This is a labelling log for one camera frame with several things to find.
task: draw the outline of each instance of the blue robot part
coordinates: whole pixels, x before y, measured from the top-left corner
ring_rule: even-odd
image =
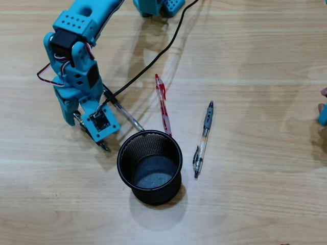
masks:
[[[169,17],[173,17],[185,4],[185,0],[134,0],[134,4],[143,17],[160,15],[161,7]]]
[[[76,0],[69,10],[65,10],[53,25],[55,33],[44,38],[44,47],[52,69],[57,76],[53,79],[63,87],[54,86],[63,118],[74,126],[74,112],[79,105],[85,114],[81,116],[87,130],[95,142],[108,137],[120,126],[108,106],[97,112],[103,93],[102,79],[98,64],[92,59],[87,44],[96,45],[96,40],[111,15],[124,0]],[[64,72],[61,68],[67,60]]]
[[[327,126],[327,104],[324,106],[321,114],[319,115],[318,122],[324,127]]]

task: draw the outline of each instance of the clear pen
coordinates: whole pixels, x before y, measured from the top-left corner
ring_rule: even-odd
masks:
[[[113,96],[110,90],[104,88],[103,91],[106,97]],[[139,124],[138,121],[124,107],[122,107],[122,105],[115,97],[111,100],[111,102],[116,107],[116,109],[120,111],[138,131],[144,131],[144,128],[141,126],[141,124]]]
[[[204,119],[201,142],[197,146],[195,154],[194,154],[194,158],[193,158],[194,178],[196,178],[196,179],[199,177],[199,174],[201,173],[206,143],[208,141],[209,131],[210,131],[211,123],[213,121],[213,115],[214,115],[214,102],[211,101],[209,104],[209,107],[206,111],[206,116]]]

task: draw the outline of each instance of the red pen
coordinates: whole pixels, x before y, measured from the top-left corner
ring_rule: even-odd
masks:
[[[158,94],[158,99],[160,102],[160,107],[161,107],[161,116],[162,116],[162,123],[163,123],[163,128],[165,129],[165,133],[168,134],[169,136],[172,137],[172,130],[170,128],[170,122],[168,118],[168,113],[166,109],[166,89],[165,85],[158,76],[158,74],[155,75],[155,81],[156,81],[156,90]]]

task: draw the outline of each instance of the red wire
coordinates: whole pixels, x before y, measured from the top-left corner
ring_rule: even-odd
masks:
[[[94,55],[92,54],[90,44],[88,44],[88,43],[86,42],[85,45],[86,45],[86,48],[87,48],[88,54],[90,55],[91,59],[94,60],[95,57],[94,57]],[[55,59],[60,60],[60,61],[68,60],[67,57],[60,57],[60,58],[56,58],[56,57],[55,57]],[[60,71],[61,71],[61,74],[62,74],[62,75],[64,74],[64,70],[63,70],[63,69],[64,69],[65,65],[66,65],[68,62],[69,62],[69,61],[63,63],[63,65],[60,67]],[[40,77],[40,75],[41,75],[43,72],[45,72],[45,70],[48,69],[50,66],[51,66],[50,63],[49,63],[48,65],[46,65],[46,66],[45,66],[41,71],[39,71],[39,72],[37,73],[37,77],[38,77],[41,81],[43,81],[43,82],[45,82],[45,83],[48,83],[48,84],[52,84],[52,85],[55,85],[55,86],[58,86],[58,87],[63,87],[63,86],[65,86],[65,82],[64,82],[63,84],[59,84],[59,83],[55,83],[55,82],[53,82],[53,81],[50,81],[50,80],[47,80],[47,79],[44,79],[44,78]]]
[[[40,75],[43,73],[43,72],[45,72],[45,70],[46,69],[48,69],[49,67],[50,67],[50,63],[48,64],[48,65],[46,65],[41,71],[39,71],[38,73],[37,73],[37,77],[41,80],[41,81],[43,81],[43,82],[45,82],[45,83],[49,83],[49,84],[52,84],[52,85],[55,85],[55,86],[58,86],[58,87],[63,87],[63,86],[65,86],[65,82],[63,83],[63,84],[60,84],[60,83],[55,83],[55,82],[53,82],[53,81],[50,81],[50,80],[47,80],[47,79],[44,79],[44,78],[42,78],[42,77],[40,77]],[[63,64],[62,66],[61,66],[61,73],[63,74],[63,67],[64,67],[64,65],[65,64]]]
[[[86,42],[85,45],[86,45],[86,48],[87,48],[88,54],[90,55],[91,59],[94,60],[95,57],[94,57],[94,55],[92,54],[90,44],[88,44],[88,43]]]

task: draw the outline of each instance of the pen holder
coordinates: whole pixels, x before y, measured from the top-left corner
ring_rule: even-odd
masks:
[[[172,137],[146,130],[125,141],[117,168],[140,201],[160,205],[176,196],[181,187],[182,152]]]

